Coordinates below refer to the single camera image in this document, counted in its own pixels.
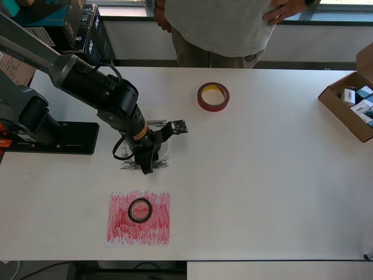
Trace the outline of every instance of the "khaki pants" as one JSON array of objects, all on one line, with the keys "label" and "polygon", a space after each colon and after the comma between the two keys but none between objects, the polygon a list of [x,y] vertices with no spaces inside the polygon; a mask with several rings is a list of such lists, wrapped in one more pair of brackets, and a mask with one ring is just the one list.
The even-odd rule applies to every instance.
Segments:
[{"label": "khaki pants", "polygon": [[179,67],[253,68],[264,52],[247,57],[224,57],[187,42],[174,28],[171,31]]}]

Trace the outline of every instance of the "black box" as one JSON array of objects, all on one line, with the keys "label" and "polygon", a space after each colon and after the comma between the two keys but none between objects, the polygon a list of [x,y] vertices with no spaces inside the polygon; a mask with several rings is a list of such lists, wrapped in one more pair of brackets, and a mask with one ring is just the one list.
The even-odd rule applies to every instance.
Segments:
[{"label": "black box", "polygon": [[71,50],[86,0],[35,0],[14,20],[57,51]]},{"label": "black box", "polygon": [[112,46],[110,44],[109,37],[106,32],[104,23],[101,21],[100,12],[98,11],[97,5],[87,4],[83,10],[81,26],[89,26],[93,31],[100,51],[103,55],[104,62],[109,62],[115,59]]},{"label": "black box", "polygon": [[103,60],[97,41],[93,36],[92,29],[88,26],[80,26],[76,36],[74,49],[63,51],[63,54],[75,54],[86,63],[96,66]]}]

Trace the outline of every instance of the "wall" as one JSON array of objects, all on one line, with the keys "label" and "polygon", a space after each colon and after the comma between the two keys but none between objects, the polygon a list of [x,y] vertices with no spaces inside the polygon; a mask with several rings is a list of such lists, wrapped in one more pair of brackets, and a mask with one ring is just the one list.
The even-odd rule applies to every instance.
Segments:
[{"label": "wall", "polygon": [[[155,22],[105,22],[117,59],[174,60],[171,35]],[[353,62],[373,42],[373,27],[289,26],[275,28],[263,61]]]}]

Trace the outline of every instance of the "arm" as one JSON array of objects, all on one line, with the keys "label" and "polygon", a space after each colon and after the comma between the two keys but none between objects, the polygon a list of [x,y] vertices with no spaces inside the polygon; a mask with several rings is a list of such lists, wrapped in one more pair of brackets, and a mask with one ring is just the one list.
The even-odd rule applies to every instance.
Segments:
[{"label": "arm", "polygon": [[311,6],[317,5],[321,0],[272,0],[270,5],[277,8],[264,15],[263,19],[268,20],[268,25],[276,25],[284,19],[294,16]]},{"label": "arm", "polygon": [[158,26],[162,27],[163,30],[167,30],[167,32],[171,33],[171,25],[164,17],[165,5],[166,0],[156,0],[156,8],[154,9],[154,20],[157,22]]}]

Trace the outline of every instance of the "open cardboard box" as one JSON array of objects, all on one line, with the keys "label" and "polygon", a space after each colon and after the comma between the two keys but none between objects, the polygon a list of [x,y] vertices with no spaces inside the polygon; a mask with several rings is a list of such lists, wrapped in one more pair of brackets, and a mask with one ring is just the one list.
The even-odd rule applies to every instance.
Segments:
[{"label": "open cardboard box", "polygon": [[341,121],[361,142],[373,138],[373,128],[366,124],[340,99],[342,89],[354,86],[373,89],[373,44],[356,56],[357,71],[328,86],[320,94],[319,100]]}]

